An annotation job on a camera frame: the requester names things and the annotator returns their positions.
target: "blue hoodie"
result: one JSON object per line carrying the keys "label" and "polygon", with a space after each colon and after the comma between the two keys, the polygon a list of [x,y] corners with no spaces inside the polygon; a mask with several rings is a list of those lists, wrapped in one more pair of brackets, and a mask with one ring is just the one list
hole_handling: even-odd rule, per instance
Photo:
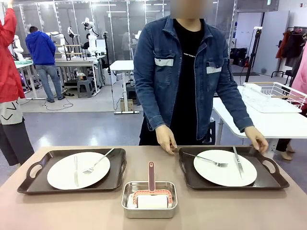
{"label": "blue hoodie", "polygon": [[56,47],[47,34],[41,31],[35,31],[27,36],[25,43],[32,55],[35,65],[54,65]]}

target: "red handle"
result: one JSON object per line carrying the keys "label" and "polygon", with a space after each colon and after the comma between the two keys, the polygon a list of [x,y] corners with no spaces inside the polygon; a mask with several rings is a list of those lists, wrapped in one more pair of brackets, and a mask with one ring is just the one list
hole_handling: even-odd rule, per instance
{"label": "red handle", "polygon": [[150,161],[148,163],[148,188],[149,191],[155,191],[155,178],[154,178],[154,162]]}

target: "person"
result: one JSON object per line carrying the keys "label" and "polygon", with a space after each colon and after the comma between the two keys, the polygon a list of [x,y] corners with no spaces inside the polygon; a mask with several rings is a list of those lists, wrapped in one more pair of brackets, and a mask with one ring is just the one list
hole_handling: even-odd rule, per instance
{"label": "person", "polygon": [[54,59],[56,47],[51,38],[46,33],[39,31],[35,26],[31,26],[29,31],[30,34],[25,39],[25,42],[32,55],[36,70],[42,80],[42,85],[47,95],[47,101],[54,103],[54,96],[49,86],[48,74],[53,81],[58,100],[63,100],[65,96],[61,93],[62,87]]}
{"label": "person", "polygon": [[86,43],[84,43],[83,49],[88,49],[88,47],[90,47],[90,42],[89,42],[89,41],[87,41]]}
{"label": "person", "polygon": [[[307,94],[307,49],[306,47],[302,51],[301,60],[299,60],[295,67],[292,70],[292,75],[294,76],[293,82],[290,83],[290,87],[293,89]],[[296,92],[292,91],[292,94],[300,96]],[[300,113],[304,117],[307,117],[307,102],[305,102],[301,107],[302,112]],[[291,147],[291,139],[279,139],[276,152],[280,153],[282,158],[285,160],[291,161],[293,159],[292,153],[295,153],[295,150]]]}
{"label": "person", "polygon": [[130,60],[129,33],[125,32],[121,40],[121,50],[124,54],[124,60]]}
{"label": "person", "polygon": [[4,25],[0,21],[0,149],[9,165],[23,164],[34,153],[17,101],[19,97],[25,98],[21,78],[8,49],[16,25],[12,0],[9,0]]}
{"label": "person", "polygon": [[263,153],[268,142],[254,127],[237,89],[226,40],[200,19],[201,4],[176,1],[171,16],[148,23],[140,35],[134,57],[144,111],[140,145],[161,145],[169,154],[177,145],[201,145],[217,92],[238,129]]}

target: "brown tray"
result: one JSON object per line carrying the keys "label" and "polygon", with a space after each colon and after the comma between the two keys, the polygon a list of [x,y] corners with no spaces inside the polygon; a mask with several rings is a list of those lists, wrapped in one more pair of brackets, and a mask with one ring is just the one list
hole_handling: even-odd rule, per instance
{"label": "brown tray", "polygon": [[[109,150],[110,149],[72,149],[50,151],[41,161],[30,166],[26,173],[26,179],[18,187],[17,191],[28,195],[113,191],[120,187],[122,176],[126,168],[126,151],[124,149],[114,149],[107,155],[111,163],[109,172],[102,180],[89,187],[82,189],[60,190],[53,188],[47,181],[49,169],[59,160],[79,152],[98,152],[101,154],[106,154]],[[41,165],[42,168],[37,171],[35,178],[32,178],[30,176],[30,172],[37,165]]]}
{"label": "brown tray", "polygon": [[[198,174],[194,168],[194,157],[183,154],[187,152],[192,155],[197,155],[206,150],[226,150],[233,151],[232,146],[205,146],[205,147],[190,147],[181,148],[179,150],[179,165],[183,171],[186,184],[194,190],[274,190],[289,187],[289,183],[280,175],[277,164],[264,156],[252,147],[236,147],[239,155],[248,159],[257,170],[257,178],[253,184],[244,187],[226,187],[214,184]],[[275,172],[271,173],[269,168],[263,164],[264,161],[270,162]]]}

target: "hand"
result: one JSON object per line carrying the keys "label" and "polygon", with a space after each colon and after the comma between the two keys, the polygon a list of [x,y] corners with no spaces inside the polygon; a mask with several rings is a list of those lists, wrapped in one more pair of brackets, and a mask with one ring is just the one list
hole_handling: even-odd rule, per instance
{"label": "hand", "polygon": [[155,129],[159,145],[169,154],[174,155],[177,149],[173,132],[166,125],[161,125]]}
{"label": "hand", "polygon": [[264,138],[264,136],[254,127],[250,126],[245,128],[245,134],[250,139],[251,143],[253,144],[254,148],[257,149],[262,154],[268,149],[268,142]]}
{"label": "hand", "polygon": [[8,8],[13,9],[13,0],[7,0],[8,1]]}

